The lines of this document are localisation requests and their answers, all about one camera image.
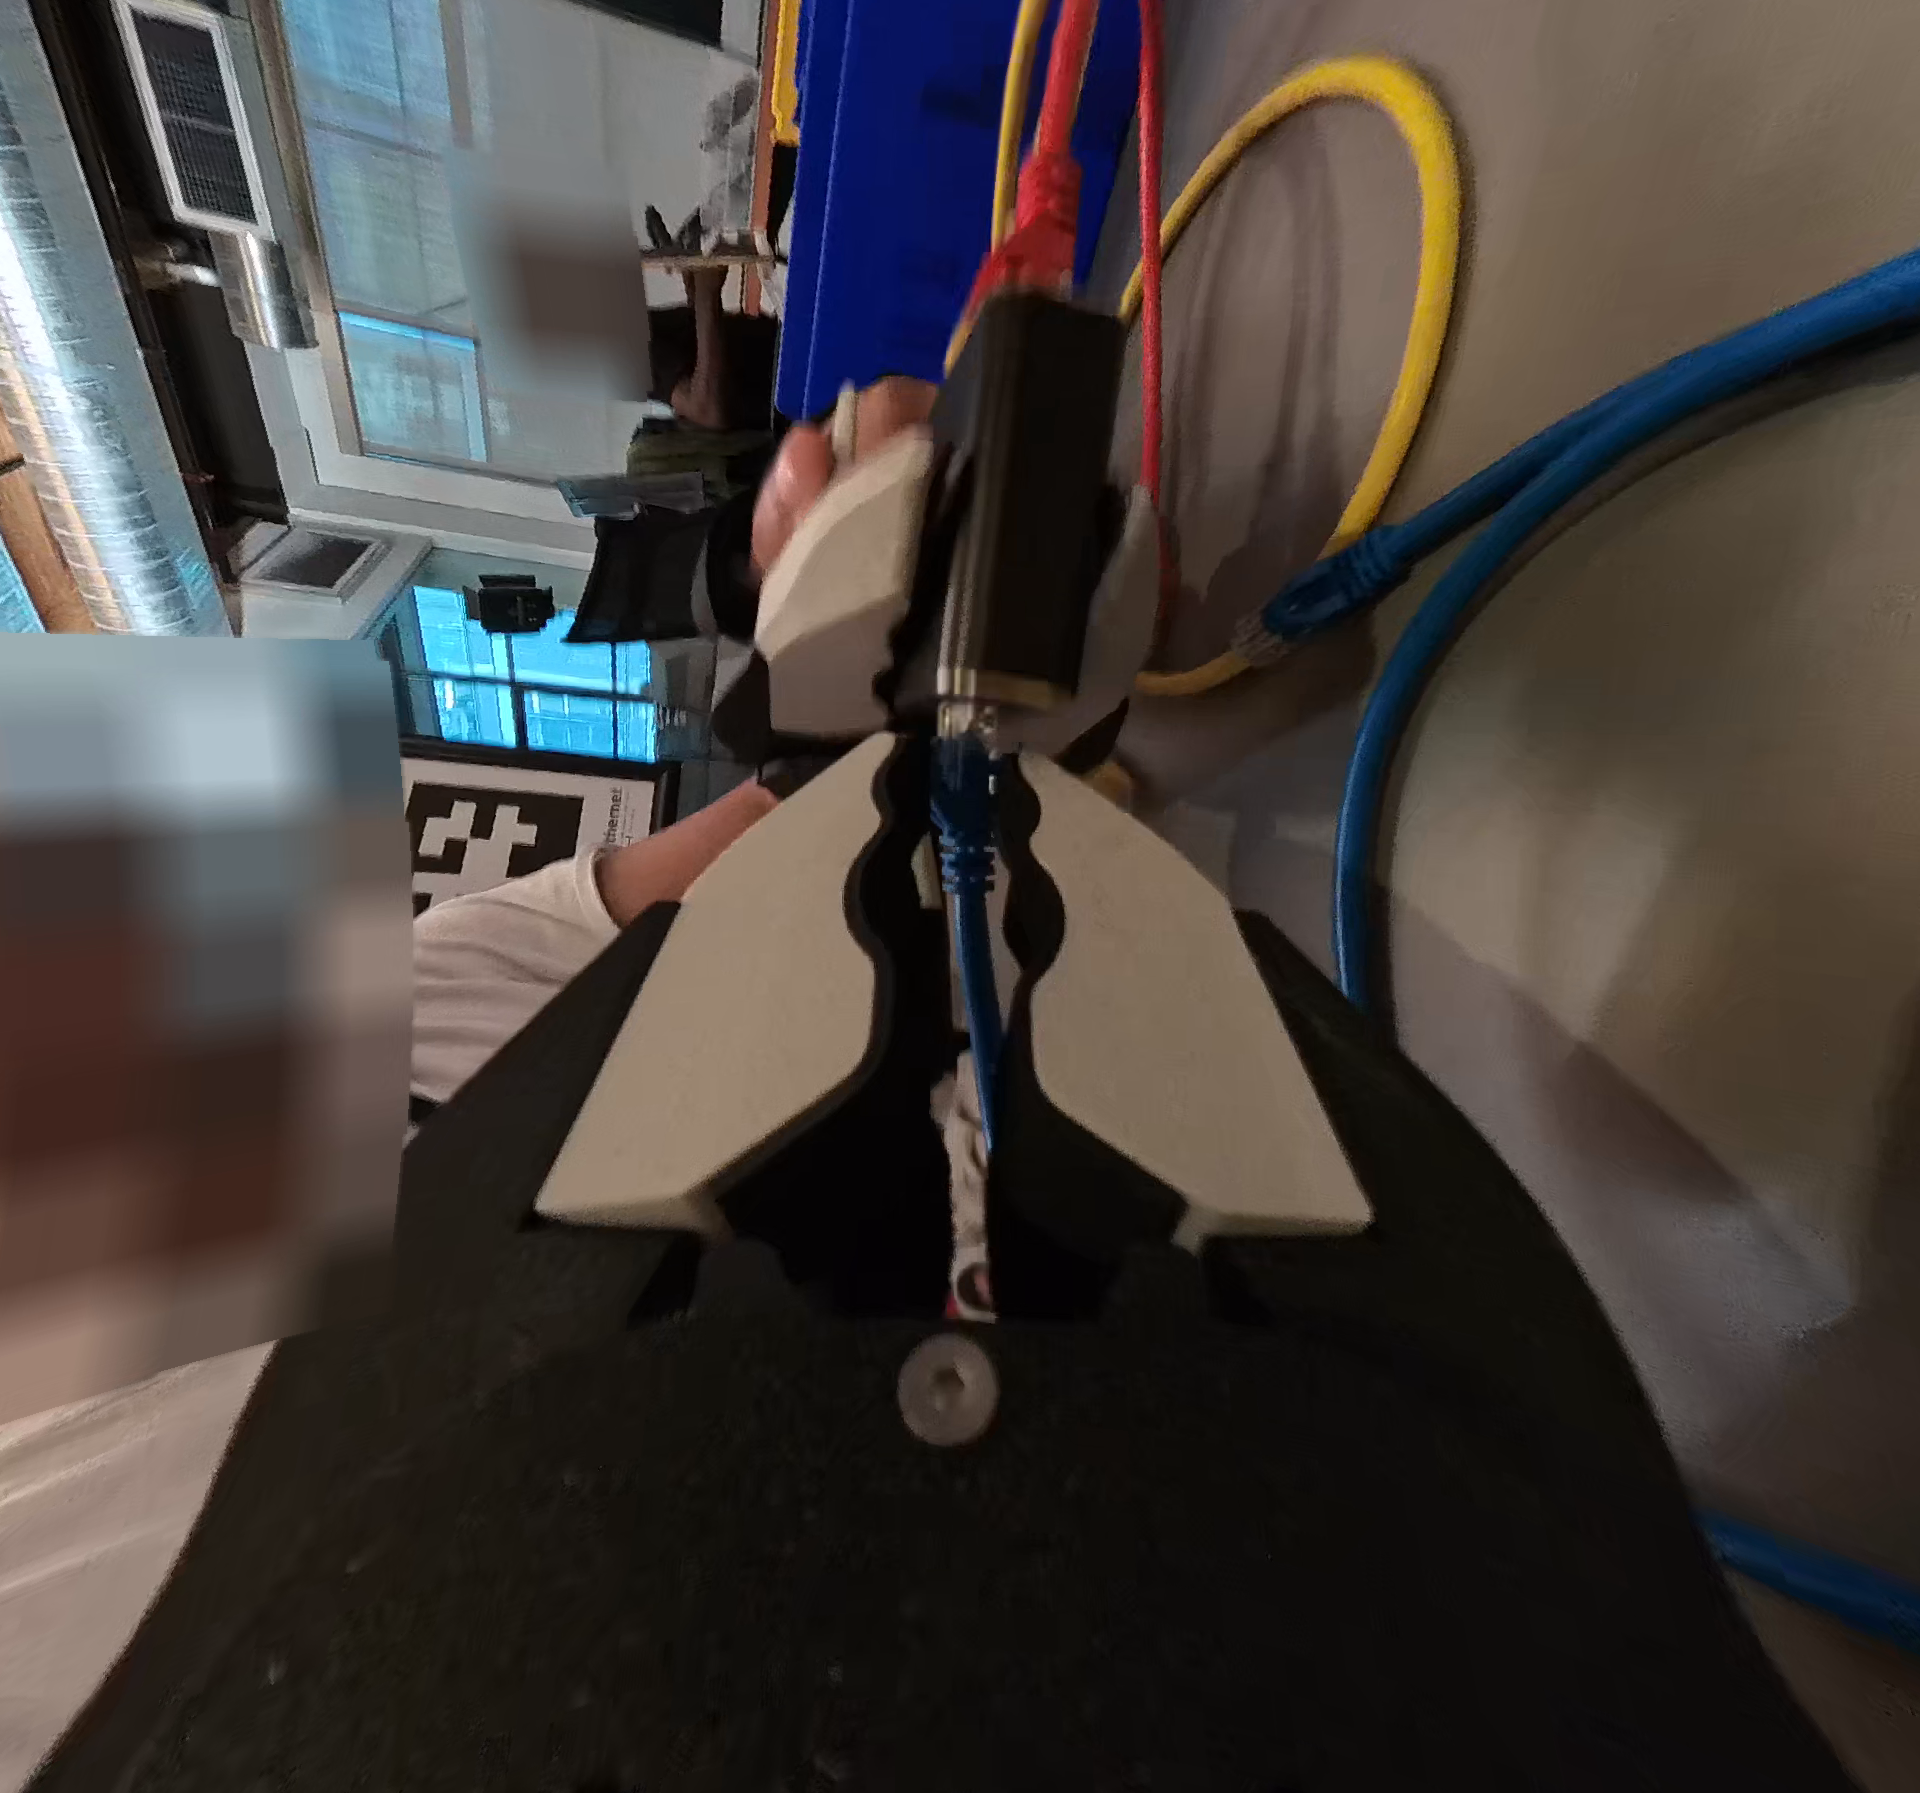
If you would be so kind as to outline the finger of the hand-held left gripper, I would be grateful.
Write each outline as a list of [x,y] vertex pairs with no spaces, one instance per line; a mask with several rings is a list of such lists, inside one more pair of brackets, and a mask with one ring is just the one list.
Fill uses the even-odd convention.
[[856,740],[894,721],[938,440],[888,435],[842,465],[762,580],[754,654],[784,740]]
[[1075,691],[1066,707],[1066,746],[1116,718],[1147,668],[1160,628],[1161,529],[1153,497],[1131,484],[1120,528],[1092,586]]

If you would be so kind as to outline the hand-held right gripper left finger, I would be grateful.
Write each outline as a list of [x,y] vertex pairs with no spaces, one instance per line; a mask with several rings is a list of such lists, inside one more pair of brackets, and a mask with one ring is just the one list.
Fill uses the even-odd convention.
[[765,1242],[853,1314],[940,1314],[953,1016],[924,903],[929,757],[877,733],[704,868],[533,1208]]

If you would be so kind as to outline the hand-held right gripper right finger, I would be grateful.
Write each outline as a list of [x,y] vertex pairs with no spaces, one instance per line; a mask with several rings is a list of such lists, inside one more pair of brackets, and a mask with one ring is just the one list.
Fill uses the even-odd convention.
[[1057,762],[995,776],[991,1289],[1091,1317],[1145,1248],[1375,1219],[1224,894]]

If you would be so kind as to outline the black ethernet adapter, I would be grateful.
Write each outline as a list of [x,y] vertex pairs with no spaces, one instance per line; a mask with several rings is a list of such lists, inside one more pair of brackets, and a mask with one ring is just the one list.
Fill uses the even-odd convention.
[[951,531],[932,696],[942,708],[1054,708],[1075,696],[1092,594],[1118,535],[1107,461],[1118,317],[1001,289],[938,389],[935,503]]

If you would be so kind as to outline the blue plastic bin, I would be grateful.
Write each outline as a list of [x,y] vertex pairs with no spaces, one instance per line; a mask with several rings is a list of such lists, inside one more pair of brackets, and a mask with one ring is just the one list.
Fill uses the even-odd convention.
[[802,0],[781,413],[940,376],[988,251],[1018,1]]

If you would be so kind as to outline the person's left forearm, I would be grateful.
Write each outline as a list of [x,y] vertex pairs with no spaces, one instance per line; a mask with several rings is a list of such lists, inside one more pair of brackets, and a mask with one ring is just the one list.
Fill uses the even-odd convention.
[[632,926],[647,907],[682,902],[701,871],[759,824],[778,795],[756,778],[629,845],[594,856],[591,884],[615,928]]

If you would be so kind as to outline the person's left hand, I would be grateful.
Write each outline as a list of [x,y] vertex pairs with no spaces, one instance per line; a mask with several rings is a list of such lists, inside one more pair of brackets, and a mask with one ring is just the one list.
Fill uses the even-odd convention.
[[767,578],[829,484],[924,424],[935,397],[932,385],[888,373],[863,389],[842,389],[831,413],[796,421],[784,431],[752,509],[748,568],[754,582]]

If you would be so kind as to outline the black framed white sign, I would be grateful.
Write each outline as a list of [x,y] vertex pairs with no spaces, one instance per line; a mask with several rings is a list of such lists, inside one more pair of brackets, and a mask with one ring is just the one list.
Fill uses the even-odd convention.
[[510,766],[401,757],[414,856],[414,914],[486,894],[607,845],[644,840],[675,804],[676,778],[613,768]]

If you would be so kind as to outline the large glass window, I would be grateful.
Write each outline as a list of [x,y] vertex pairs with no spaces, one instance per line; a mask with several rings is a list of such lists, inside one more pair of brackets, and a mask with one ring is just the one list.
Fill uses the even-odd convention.
[[762,0],[271,0],[318,349],[256,354],[301,516],[388,529],[466,589],[567,609],[589,528],[559,481],[654,416],[646,213],[756,225]]

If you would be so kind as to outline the white vent grille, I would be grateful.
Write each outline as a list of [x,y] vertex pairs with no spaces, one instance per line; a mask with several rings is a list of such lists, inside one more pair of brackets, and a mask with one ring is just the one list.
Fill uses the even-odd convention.
[[274,240],[227,17],[184,0],[107,4],[168,213],[210,234]]

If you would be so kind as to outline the silver ventilation duct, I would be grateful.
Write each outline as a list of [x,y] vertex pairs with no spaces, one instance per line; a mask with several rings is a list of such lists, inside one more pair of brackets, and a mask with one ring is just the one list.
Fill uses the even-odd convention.
[[29,0],[2,0],[2,394],[87,618],[113,633],[227,638]]
[[286,175],[281,159],[279,134],[266,94],[266,74],[256,30],[244,15],[242,0],[184,0],[203,4],[227,17],[228,40],[233,45],[239,74],[240,97],[250,123],[256,148],[266,176],[266,198],[270,205],[274,240],[254,240],[220,236],[176,222],[166,207],[162,184],[160,198],[166,216],[196,234],[203,234],[211,254],[211,276],[227,306],[228,319],[237,336],[244,342],[270,350],[299,350],[315,346],[318,335],[304,286],[299,281],[290,236],[293,236],[293,198],[286,187]]

